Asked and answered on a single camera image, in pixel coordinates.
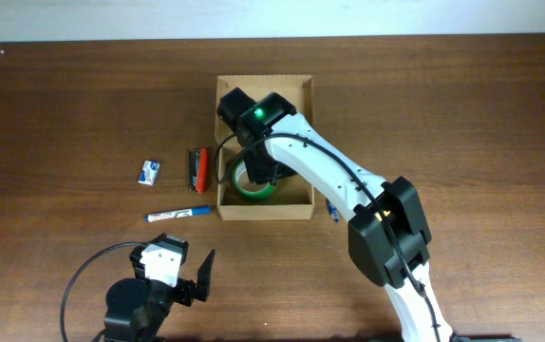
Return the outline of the green tape roll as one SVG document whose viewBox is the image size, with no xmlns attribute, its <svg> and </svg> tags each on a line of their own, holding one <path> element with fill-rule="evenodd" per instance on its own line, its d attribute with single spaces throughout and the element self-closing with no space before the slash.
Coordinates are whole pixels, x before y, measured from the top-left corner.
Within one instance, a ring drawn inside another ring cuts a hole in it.
<svg viewBox="0 0 545 342">
<path fill-rule="evenodd" d="M 247 166 L 244 161 L 240 161 L 233 169 L 232 182 L 239 195 L 248 201 L 260 201 L 269 198 L 275 186 L 266 182 L 258 184 L 250 181 L 247 172 Z"/>
</svg>

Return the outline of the orange black stapler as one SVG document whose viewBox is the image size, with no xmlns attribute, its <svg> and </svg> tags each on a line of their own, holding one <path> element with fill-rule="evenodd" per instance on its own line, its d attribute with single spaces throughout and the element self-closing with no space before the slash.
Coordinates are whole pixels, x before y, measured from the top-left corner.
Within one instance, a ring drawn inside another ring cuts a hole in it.
<svg viewBox="0 0 545 342">
<path fill-rule="evenodd" d="M 198 148 L 189 151 L 189 187 L 193 192 L 203 194 L 207 187 L 208 149 Z"/>
</svg>

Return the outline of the small blue white staple box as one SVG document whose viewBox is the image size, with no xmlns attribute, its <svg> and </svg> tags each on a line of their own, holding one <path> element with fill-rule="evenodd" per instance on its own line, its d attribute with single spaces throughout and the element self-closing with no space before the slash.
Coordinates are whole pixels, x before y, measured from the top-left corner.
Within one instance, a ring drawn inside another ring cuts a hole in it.
<svg viewBox="0 0 545 342">
<path fill-rule="evenodd" d="M 138 183 L 153 186 L 159 171 L 160 163 L 158 161 L 145 161 L 138 178 Z"/>
</svg>

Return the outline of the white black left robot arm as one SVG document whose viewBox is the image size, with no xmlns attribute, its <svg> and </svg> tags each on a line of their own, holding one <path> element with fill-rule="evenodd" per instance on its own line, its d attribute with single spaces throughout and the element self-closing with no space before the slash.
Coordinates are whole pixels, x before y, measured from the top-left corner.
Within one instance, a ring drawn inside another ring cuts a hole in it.
<svg viewBox="0 0 545 342">
<path fill-rule="evenodd" d="M 129 256 L 134 276 L 117 281 L 105 297 L 105 341 L 160 341 L 158 332 L 174 305 L 190 307 L 208 299 L 216 251 L 190 280 L 179 276 L 188 248 L 186 240 L 166 234 L 134 248 Z"/>
</svg>

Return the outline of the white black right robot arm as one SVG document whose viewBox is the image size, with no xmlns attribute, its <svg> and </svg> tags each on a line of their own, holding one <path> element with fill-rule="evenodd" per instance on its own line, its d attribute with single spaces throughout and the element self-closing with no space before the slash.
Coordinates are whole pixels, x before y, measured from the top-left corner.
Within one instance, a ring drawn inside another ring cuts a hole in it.
<svg viewBox="0 0 545 342">
<path fill-rule="evenodd" d="M 299 175 L 336 207 L 348 224 L 348 253 L 357 269 L 387 292 L 405 341 L 449 341 L 454 332 L 430 281 L 431 232 L 415 186 L 367 171 L 322 138 L 298 109 L 272 92 L 255 101 L 236 87 L 217 116 L 233 132 L 256 184 Z"/>
</svg>

